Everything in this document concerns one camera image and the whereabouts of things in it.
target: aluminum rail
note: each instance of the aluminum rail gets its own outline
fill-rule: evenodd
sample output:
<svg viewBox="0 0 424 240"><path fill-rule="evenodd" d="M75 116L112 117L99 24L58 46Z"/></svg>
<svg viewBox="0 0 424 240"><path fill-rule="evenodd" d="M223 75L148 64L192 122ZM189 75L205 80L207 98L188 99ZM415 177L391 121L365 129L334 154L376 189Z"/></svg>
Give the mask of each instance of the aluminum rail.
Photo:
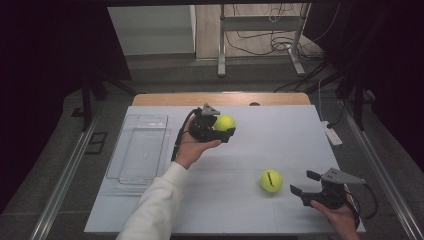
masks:
<svg viewBox="0 0 424 240"><path fill-rule="evenodd" d="M345 104L345 108L346 112L344 113L344 116L348 120L359 145L364 151L372 170L374 171L378 181L380 182L384 192L392 204L392 207L395 210L406 234L408 235L409 239L423 240L423 233L417 224L417 220L409 209L405 199L402 197L402 194L397 189L395 183L390 178L389 173L382 164L365 131L361 131L355 123L355 120L352 117L353 111L351 107L349 104Z"/></svg>
<svg viewBox="0 0 424 240"><path fill-rule="evenodd" d="M62 172L62 175L57 181L56 186L53 189L53 192L50 195L50 198L47 201L47 204L44 207L37 224L35 225L35 228L29 238L30 240L44 240L47 238L53 222L56 219L57 213L59 212L60 206L62 205L66 193L68 192L69 186L72 182L78 165L81 162L81 158L84 155L87 144L90 141L90 137L97 125L99 115L103 110L103 106L104 103L100 102L94 113L93 120L91 121L87 130L82 133L78 139L77 145L72 152L72 155L69 158L68 163Z"/></svg>

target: white sleeve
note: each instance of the white sleeve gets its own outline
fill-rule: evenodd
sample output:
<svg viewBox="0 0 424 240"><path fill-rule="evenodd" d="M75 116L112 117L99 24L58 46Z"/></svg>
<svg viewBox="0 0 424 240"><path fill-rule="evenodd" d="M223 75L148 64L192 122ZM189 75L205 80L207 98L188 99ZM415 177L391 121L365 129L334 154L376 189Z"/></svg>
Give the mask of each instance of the white sleeve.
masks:
<svg viewBox="0 0 424 240"><path fill-rule="evenodd" d="M188 178L188 171L172 162L143 193L117 239L169 240Z"/></svg>

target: metal frame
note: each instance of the metal frame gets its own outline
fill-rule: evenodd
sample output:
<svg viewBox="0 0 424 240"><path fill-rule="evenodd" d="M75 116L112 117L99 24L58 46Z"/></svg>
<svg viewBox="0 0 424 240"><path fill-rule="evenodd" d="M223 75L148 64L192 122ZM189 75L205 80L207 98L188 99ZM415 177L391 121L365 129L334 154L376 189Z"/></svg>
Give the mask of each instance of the metal frame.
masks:
<svg viewBox="0 0 424 240"><path fill-rule="evenodd" d="M72 155L69 158L62 174L60 175L60 178L57 181L57 184L53 189L53 192L50 195L50 198L47 201L47 204L44 207L37 224L34 227L34 230L29 238L30 240L42 240L47 238L53 222L56 219L57 213L59 212L60 206L62 205L63 199L68 192L69 186L72 182L81 158L84 155L85 148L87 147L87 144L90 141L90 137L97 125L97 122L99 121L99 116L103 109L103 105L103 102L99 103L99 106L96 109L93 120L88 126L87 131L83 132L78 139L78 143L72 152Z"/></svg>
<svg viewBox="0 0 424 240"><path fill-rule="evenodd" d="M344 116L348 120L349 125L353 130L353 134L358 140L362 151L367 157L368 162L370 163L373 172L380 182L381 187L386 193L387 198L392 204L393 209L397 213L397 217L399 218L399 221L402 224L409 239L424 239L423 233L417 224L417 220L415 219L414 214L411 212L408 204L402 197L402 194L399 192L395 183L390 178L389 173L380 160L380 157L374 150L371 142L368 140L366 133L362 131L355 123L355 119L352 117L352 109L349 104L346 104L345 108L346 112L344 113Z"/></svg>
<svg viewBox="0 0 424 240"><path fill-rule="evenodd" d="M305 76L305 70L299 61L297 46L305 25L306 15L310 3L306 3L300 16L280 16L278 21L272 22L268 16L229 16L224 13L224 4L221 4L220 39L218 53L218 76L225 76L225 32L226 31L296 31L293 42L288 46L288 53L298 76Z"/></svg>

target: wooden table edge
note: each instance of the wooden table edge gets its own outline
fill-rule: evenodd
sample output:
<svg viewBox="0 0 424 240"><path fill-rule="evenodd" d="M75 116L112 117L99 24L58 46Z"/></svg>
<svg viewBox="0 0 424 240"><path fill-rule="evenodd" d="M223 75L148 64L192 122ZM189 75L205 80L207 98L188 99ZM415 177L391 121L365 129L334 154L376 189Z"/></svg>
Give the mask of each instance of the wooden table edge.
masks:
<svg viewBox="0 0 424 240"><path fill-rule="evenodd" d="M305 93L151 93L138 94L132 106L249 106L310 105Z"/></svg>

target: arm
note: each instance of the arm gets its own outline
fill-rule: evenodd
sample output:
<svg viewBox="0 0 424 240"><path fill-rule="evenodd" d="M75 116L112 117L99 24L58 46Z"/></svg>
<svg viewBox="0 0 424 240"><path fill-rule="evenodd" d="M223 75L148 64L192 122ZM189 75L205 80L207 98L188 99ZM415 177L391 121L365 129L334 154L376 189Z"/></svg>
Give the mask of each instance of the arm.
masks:
<svg viewBox="0 0 424 240"><path fill-rule="evenodd" d="M168 240L188 182L187 170L205 150L217 147L220 143L221 141L199 143L190 134L184 133L177 158L165 174L155 178L143 193L117 239Z"/></svg>
<svg viewBox="0 0 424 240"><path fill-rule="evenodd" d="M341 240L361 239L356 232L353 214L346 205L337 210L331 210L315 200L311 201L311 205L330 220Z"/></svg>

